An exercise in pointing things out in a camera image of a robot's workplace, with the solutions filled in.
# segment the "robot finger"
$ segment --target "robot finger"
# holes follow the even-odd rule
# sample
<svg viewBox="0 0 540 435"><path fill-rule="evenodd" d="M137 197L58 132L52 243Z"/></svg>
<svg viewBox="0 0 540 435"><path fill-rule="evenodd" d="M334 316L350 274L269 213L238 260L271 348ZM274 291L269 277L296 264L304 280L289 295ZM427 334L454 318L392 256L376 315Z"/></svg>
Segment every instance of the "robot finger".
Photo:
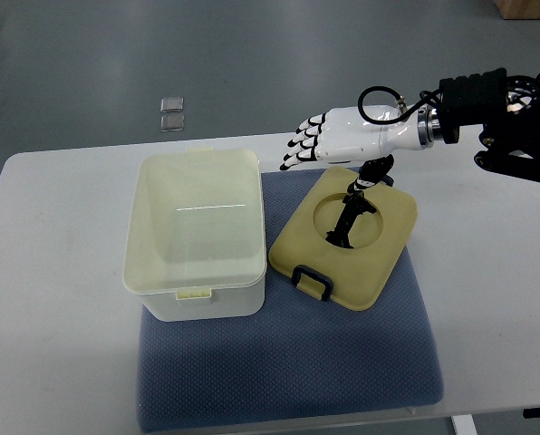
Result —
<svg viewBox="0 0 540 435"><path fill-rule="evenodd" d="M290 159L292 156L298 154L299 152L302 152L304 150L311 150L316 145L318 145L318 137L314 136L312 138L308 138L299 142L296 142L294 145L291 146L291 149L288 150L288 153L284 156L284 160Z"/></svg>
<svg viewBox="0 0 540 435"><path fill-rule="evenodd" d="M300 133L301 131L308 130L311 127L314 127L315 125L323 124L326 120L326 113L323 113L322 115L316 115L312 118L307 119L305 122L300 124L298 129L296 130L296 133Z"/></svg>
<svg viewBox="0 0 540 435"><path fill-rule="evenodd" d="M309 127L306 130L302 130L290 139L290 141L288 142L288 147L295 147L298 143L304 140L308 140L309 138L318 136L319 134L321 134L322 131L322 125L315 125L313 127Z"/></svg>
<svg viewBox="0 0 540 435"><path fill-rule="evenodd" d="M280 166L280 170L290 169L292 166L298 165L303 161L316 161L314 156L314 149L302 150L292 157L286 159L284 163Z"/></svg>

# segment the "translucent plastic box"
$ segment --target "translucent plastic box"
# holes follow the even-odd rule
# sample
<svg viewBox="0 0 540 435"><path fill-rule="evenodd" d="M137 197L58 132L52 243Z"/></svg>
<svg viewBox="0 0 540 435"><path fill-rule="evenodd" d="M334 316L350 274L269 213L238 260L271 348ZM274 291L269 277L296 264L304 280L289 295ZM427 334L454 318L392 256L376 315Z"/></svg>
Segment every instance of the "translucent plastic box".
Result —
<svg viewBox="0 0 540 435"><path fill-rule="evenodd" d="M195 150L142 163L123 283L158 319L255 313L264 303L265 253L252 151Z"/></svg>

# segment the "white table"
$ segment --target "white table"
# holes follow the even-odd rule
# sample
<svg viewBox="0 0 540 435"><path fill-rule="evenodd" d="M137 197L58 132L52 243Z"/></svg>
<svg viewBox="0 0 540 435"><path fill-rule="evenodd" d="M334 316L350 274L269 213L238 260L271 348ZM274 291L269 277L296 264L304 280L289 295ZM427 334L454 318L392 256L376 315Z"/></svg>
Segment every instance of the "white table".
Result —
<svg viewBox="0 0 540 435"><path fill-rule="evenodd" d="M419 206L408 248L438 345L444 399L414 415L380 411L231 430L540 406L540 184L477 168L478 133L462 131L459 145L399 151L391 172L395 186ZM46 151L6 162L0 178L0 434L139 433L141 305L121 282L139 165L156 153L246 147L258 154L263 171L271 171L289 139L276 134Z"/></svg>

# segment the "cardboard box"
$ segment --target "cardboard box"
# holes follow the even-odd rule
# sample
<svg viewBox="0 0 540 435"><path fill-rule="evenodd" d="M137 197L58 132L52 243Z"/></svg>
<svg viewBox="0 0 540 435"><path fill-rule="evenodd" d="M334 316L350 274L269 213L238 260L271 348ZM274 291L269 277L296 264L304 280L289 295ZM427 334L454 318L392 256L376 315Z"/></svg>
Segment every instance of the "cardboard box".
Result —
<svg viewBox="0 0 540 435"><path fill-rule="evenodd" d="M506 20L540 20L540 0L494 0Z"/></svg>

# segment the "blue cushion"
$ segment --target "blue cushion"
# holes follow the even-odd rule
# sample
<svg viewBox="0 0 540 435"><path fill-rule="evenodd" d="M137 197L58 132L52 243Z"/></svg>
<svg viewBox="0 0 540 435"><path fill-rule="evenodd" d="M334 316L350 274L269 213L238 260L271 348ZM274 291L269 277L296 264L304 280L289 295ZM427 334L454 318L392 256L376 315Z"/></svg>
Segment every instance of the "blue cushion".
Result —
<svg viewBox="0 0 540 435"><path fill-rule="evenodd" d="M321 174L263 174L267 247ZM364 312L312 299L270 267L265 303L247 317L164 323L143 309L144 432L422 406L442 396L406 248Z"/></svg>

